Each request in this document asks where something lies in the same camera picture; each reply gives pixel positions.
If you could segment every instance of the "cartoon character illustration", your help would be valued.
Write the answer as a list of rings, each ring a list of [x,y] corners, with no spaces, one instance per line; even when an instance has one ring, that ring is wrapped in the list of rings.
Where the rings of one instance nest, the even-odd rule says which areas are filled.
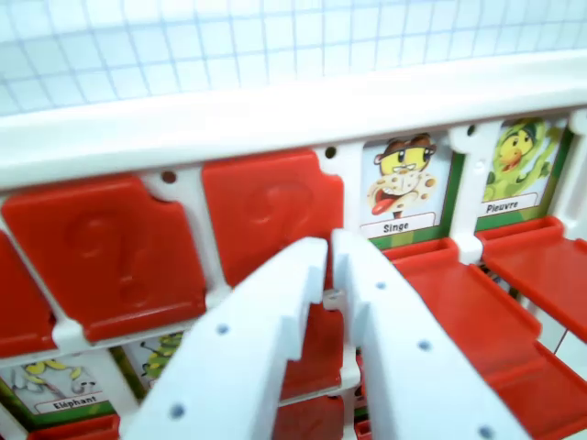
[[[548,177],[551,171],[548,156],[559,144],[562,130],[555,126],[546,130],[542,119],[527,118],[516,121],[499,138],[493,156],[493,171],[489,173],[483,196],[484,202],[520,195],[538,179]],[[523,169],[550,138],[546,149],[534,162],[532,170]]]
[[[147,376],[153,380],[158,379],[175,351],[179,348],[182,336],[183,333],[171,333],[170,335],[161,336],[159,338],[160,345],[156,349],[148,347],[144,341],[141,342],[141,347],[152,352],[147,363],[142,366],[144,371],[142,376]]]
[[[99,392],[84,367],[48,359],[11,368],[3,375],[15,395],[34,412],[37,405]]]
[[[375,156],[382,177],[367,192],[371,213],[400,218],[405,209],[429,199],[437,179],[424,170],[436,150],[427,133],[408,141],[391,139],[383,154]]]

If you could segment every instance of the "white grid backdrop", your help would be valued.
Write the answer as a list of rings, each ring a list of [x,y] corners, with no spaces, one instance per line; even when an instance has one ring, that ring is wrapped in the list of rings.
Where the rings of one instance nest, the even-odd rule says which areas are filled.
[[[587,0],[0,0],[0,116],[587,48]]]

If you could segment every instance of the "red plastic panel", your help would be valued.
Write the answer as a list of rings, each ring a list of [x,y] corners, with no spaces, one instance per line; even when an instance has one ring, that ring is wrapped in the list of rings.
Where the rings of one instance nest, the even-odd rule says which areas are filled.
[[[371,440],[371,421],[363,420],[355,423],[355,434],[357,435],[357,440]]]
[[[487,266],[587,342],[587,243],[562,236],[555,217],[478,235]]]
[[[117,440],[119,419],[108,415],[29,434],[27,440]]]
[[[587,383],[537,347],[547,366],[496,391],[533,438],[559,440],[587,428]]]
[[[486,380],[499,383],[543,366],[534,347],[539,322],[479,268],[460,264],[452,240],[398,247],[385,255]]]
[[[342,314],[311,304],[302,358],[287,364],[282,399],[340,385],[343,338]]]
[[[232,286],[294,241],[342,227],[342,180],[322,173],[314,151],[210,163],[202,180]]]
[[[343,429],[342,400],[325,396],[280,408],[273,440],[340,440]]]
[[[0,320],[0,358],[56,348],[51,309],[4,232],[0,232],[0,268],[5,310]]]
[[[194,318],[205,281],[178,203],[135,177],[50,187],[2,213],[53,296],[95,341]]]

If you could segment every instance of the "cartoon monkey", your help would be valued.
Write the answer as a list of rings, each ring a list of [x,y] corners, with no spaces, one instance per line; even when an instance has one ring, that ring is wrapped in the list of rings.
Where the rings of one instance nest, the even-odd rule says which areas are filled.
[[[382,178],[367,194],[371,213],[393,212],[394,218],[400,218],[408,205],[428,199],[436,179],[423,171],[436,151],[437,146],[427,133],[407,141],[391,139],[383,154],[375,156],[374,163],[379,165]]]
[[[417,135],[412,140],[391,139],[383,154],[375,156],[375,165],[379,165],[382,176],[399,172],[422,171],[430,163],[430,158],[437,151],[437,146],[430,142],[426,133]]]

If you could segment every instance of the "name label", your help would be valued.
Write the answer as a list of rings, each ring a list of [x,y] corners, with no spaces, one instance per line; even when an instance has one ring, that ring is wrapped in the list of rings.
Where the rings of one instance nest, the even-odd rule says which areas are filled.
[[[38,403],[35,405],[35,409],[41,414],[54,413],[56,411],[70,410],[71,408],[79,408],[80,406],[93,405],[106,401],[106,396],[100,391],[93,394],[84,394],[80,397]]]
[[[394,220],[363,225],[360,227],[360,232],[367,238],[392,236],[393,234],[431,227],[434,225],[434,218],[434,213],[411,215],[406,218],[395,218]]]
[[[533,206],[536,206],[537,198],[538,194],[532,192],[530,194],[517,195],[516,197],[509,197],[507,199],[484,202],[481,205],[479,217],[486,217],[487,215],[496,215],[502,213],[511,213],[512,211],[531,208]]]

